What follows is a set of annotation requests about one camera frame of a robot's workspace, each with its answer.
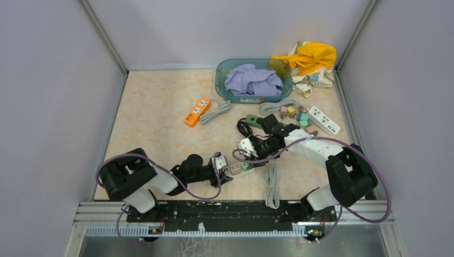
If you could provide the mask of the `small white power strip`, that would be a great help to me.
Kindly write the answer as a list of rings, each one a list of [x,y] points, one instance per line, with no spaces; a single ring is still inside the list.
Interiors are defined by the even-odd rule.
[[[255,168],[252,168],[252,169],[249,169],[246,172],[242,172],[242,173],[240,173],[240,174],[238,174],[236,176],[232,176],[230,170],[228,170],[228,171],[225,172],[225,174],[226,174],[227,177],[230,177],[232,179],[237,179],[237,178],[241,178],[241,177],[243,177],[245,175],[249,175],[249,174],[253,173],[254,171],[255,171]]]

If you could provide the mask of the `green power strip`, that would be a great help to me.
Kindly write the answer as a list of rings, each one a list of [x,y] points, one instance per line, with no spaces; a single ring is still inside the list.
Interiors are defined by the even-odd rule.
[[[252,114],[248,114],[246,116],[246,119],[245,119],[245,123],[249,127],[253,127],[253,128],[256,128],[256,129],[262,129],[261,121],[262,121],[261,117],[256,116],[256,115],[252,115]]]

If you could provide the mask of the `yellow usb charger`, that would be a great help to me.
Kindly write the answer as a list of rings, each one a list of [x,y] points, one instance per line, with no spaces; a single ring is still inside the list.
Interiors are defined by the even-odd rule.
[[[289,117],[289,118],[294,118],[297,114],[295,108],[292,106],[288,106],[286,108],[286,113],[287,113],[287,117]]]

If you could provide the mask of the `light green usb charger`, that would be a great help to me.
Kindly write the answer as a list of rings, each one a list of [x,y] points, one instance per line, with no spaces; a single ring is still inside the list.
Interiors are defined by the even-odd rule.
[[[300,120],[299,121],[299,126],[301,129],[306,129],[307,127],[309,127],[309,121],[308,120]]]

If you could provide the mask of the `teal usb charger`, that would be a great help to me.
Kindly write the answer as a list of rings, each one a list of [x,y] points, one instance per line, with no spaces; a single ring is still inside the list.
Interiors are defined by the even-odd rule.
[[[300,112],[299,115],[298,115],[298,117],[297,117],[297,120],[298,120],[298,121],[301,121],[301,120],[309,120],[309,117],[307,116],[306,113]]]

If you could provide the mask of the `orange power strip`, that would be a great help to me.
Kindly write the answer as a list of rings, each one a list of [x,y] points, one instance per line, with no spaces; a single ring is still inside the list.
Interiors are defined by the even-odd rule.
[[[188,127],[194,127],[199,122],[201,116],[209,109],[210,105],[210,100],[203,97],[185,117],[184,124]]]

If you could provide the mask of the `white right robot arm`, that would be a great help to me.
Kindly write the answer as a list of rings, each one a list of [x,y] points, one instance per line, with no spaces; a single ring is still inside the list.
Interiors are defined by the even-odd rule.
[[[376,175],[361,157],[362,149],[358,145],[342,147],[318,140],[295,124],[283,125],[274,115],[258,118],[256,122],[268,135],[261,142],[252,143],[258,159],[286,148],[325,168],[328,184],[312,190],[301,200],[301,213],[305,219],[314,221],[323,209],[336,204],[350,207],[378,185]]]

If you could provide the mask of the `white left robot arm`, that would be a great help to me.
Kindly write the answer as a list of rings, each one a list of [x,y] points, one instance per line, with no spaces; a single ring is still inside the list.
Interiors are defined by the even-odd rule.
[[[175,196],[188,190],[188,185],[209,181],[214,188],[232,181],[225,157],[215,153],[207,165],[197,154],[167,170],[152,161],[142,148],[116,155],[102,163],[96,171],[98,186],[105,189],[111,201],[122,201],[134,207],[141,217],[152,222],[159,218],[161,208],[148,186],[166,195]]]

